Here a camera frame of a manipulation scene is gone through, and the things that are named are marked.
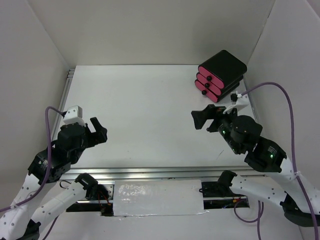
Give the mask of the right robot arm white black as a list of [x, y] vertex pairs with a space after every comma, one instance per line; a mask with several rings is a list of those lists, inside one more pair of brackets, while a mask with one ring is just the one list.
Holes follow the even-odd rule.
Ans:
[[261, 136], [263, 127], [248, 115], [238, 115], [237, 109], [209, 104], [203, 110], [191, 112], [194, 126], [202, 129], [206, 121], [209, 133], [220, 133], [236, 155], [245, 155], [245, 163], [253, 170], [273, 179], [281, 188], [274, 189], [247, 180], [225, 170], [217, 181], [223, 196], [245, 195], [266, 201], [280, 208], [290, 222], [301, 227], [320, 225], [320, 191], [294, 170], [286, 152], [274, 141]]

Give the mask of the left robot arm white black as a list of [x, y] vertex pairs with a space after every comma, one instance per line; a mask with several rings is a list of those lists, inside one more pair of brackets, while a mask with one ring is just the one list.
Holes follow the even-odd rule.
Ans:
[[78, 122], [60, 128], [57, 139], [39, 152], [28, 168], [17, 196], [0, 219], [2, 240], [37, 240], [49, 223], [78, 200], [107, 200], [108, 190], [88, 173], [81, 173], [59, 195], [42, 204], [43, 198], [78, 162], [84, 150], [107, 141], [107, 129], [96, 117], [95, 129]]

